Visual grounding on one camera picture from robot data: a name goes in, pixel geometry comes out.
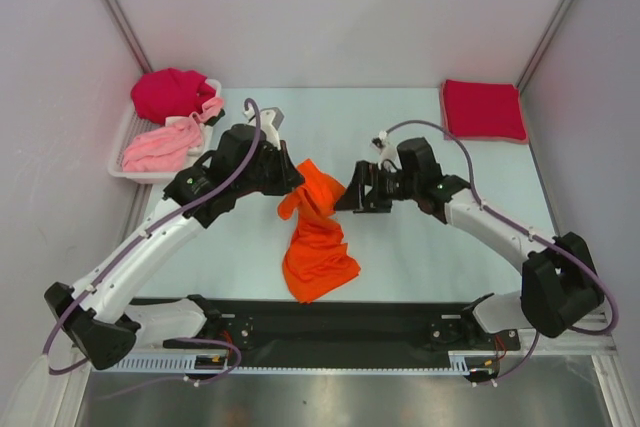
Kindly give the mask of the orange t shirt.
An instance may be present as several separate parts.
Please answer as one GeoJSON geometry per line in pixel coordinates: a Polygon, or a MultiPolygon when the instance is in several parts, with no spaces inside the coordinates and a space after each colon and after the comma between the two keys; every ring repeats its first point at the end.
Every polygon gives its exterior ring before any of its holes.
{"type": "Polygon", "coordinates": [[[354,280],[361,268],[349,255],[343,229],[334,219],[334,205],[346,188],[310,159],[297,170],[304,183],[277,208],[283,220],[297,217],[282,271],[291,295],[309,304],[354,280]]]}

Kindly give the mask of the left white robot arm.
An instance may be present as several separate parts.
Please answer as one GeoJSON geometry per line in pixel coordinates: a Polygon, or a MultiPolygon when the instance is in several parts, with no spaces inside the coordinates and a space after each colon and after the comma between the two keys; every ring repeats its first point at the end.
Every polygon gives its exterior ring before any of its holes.
{"type": "Polygon", "coordinates": [[[216,149],[176,174],[151,215],[100,266],[44,299],[63,331],[97,370],[135,348],[191,339],[214,344],[220,321],[200,296],[132,305],[141,287],[183,245],[252,193],[284,196],[304,181],[276,127],[255,122],[225,131],[216,149]]]}

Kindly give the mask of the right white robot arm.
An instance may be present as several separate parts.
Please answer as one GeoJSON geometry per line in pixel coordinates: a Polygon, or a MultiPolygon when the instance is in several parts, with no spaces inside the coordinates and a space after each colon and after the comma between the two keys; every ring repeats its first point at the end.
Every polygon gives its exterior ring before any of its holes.
{"type": "Polygon", "coordinates": [[[574,329],[605,294],[584,239],[569,232],[547,237],[524,228],[491,209],[475,195],[469,181],[445,175],[424,138],[401,142],[395,159],[356,163],[337,211],[388,213],[396,201],[414,201],[441,223],[476,238],[503,257],[521,276],[521,287],[509,294],[487,294],[467,309],[463,340],[484,348],[497,333],[532,328],[556,338],[574,329]]]}

